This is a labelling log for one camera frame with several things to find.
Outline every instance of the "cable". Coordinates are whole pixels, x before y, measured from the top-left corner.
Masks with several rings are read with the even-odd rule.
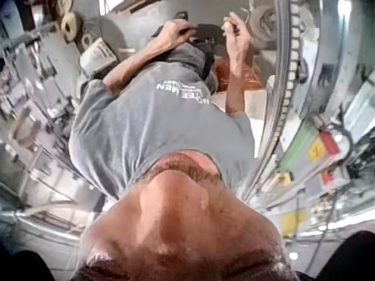
[[[309,264],[307,265],[306,270],[305,270],[305,273],[306,273],[307,275],[309,274],[309,271],[310,271],[310,269],[311,269],[311,267],[312,267],[312,265],[313,265],[313,263],[314,263],[314,261],[315,261],[315,259],[316,259],[316,256],[317,256],[317,254],[318,254],[318,252],[319,252],[319,249],[320,249],[321,246],[322,246],[322,242],[324,241],[324,238],[325,238],[326,234],[328,233],[328,225],[329,225],[329,223],[330,223],[330,221],[331,221],[331,219],[332,219],[332,215],[333,215],[333,212],[334,212],[335,207],[336,207],[336,202],[337,202],[338,197],[339,197],[338,194],[339,194],[338,191],[336,191],[336,193],[335,193],[335,195],[334,195],[334,198],[332,199],[332,207],[331,207],[330,212],[329,212],[329,214],[328,214],[328,216],[327,216],[327,220],[326,220],[326,228],[325,228],[325,230],[323,231],[322,236],[321,236],[321,238],[320,238],[320,240],[319,240],[319,242],[318,242],[318,244],[317,244],[317,246],[316,246],[316,248],[315,248],[315,251],[314,251],[312,257],[311,257],[311,260],[310,260],[310,262],[309,262]]]
[[[296,194],[296,207],[295,207],[295,231],[294,231],[294,234],[293,234],[293,240],[295,240],[295,238],[297,238],[297,234],[298,234],[298,226],[299,226],[299,194],[300,192],[297,191],[297,194]]]

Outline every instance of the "red component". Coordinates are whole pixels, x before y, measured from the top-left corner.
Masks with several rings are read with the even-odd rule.
[[[329,154],[336,155],[339,153],[339,148],[329,132],[320,132],[319,135]]]
[[[322,180],[323,180],[324,185],[328,185],[333,182],[333,177],[328,172],[328,170],[323,171]]]

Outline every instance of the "forearm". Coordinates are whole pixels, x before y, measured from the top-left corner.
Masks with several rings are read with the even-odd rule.
[[[165,51],[167,50],[163,46],[160,46],[155,40],[153,40],[144,49],[124,60],[110,71],[107,76],[104,77],[103,83],[112,92],[119,90],[121,86],[126,85],[134,74],[137,73],[146,63]]]
[[[226,113],[228,115],[245,111],[244,83],[243,63],[231,64],[226,100]]]

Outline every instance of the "metal rail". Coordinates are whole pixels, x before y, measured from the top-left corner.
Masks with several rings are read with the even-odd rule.
[[[267,97],[266,116],[260,149],[260,162],[249,188],[241,196],[247,203],[256,192],[255,187],[270,161],[282,129],[284,128],[290,100],[293,95],[296,68],[299,59],[299,3],[294,0],[275,1],[277,12],[277,68],[272,94]]]

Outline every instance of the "yellow label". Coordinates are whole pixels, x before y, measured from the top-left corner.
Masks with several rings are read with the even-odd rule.
[[[304,208],[284,214],[281,218],[281,235],[293,235],[296,232],[298,225],[306,221],[306,219],[307,213]]]
[[[320,138],[317,138],[309,150],[310,161],[313,161],[313,162],[319,161],[325,152],[326,152],[326,148],[324,147],[324,143],[322,142]]]

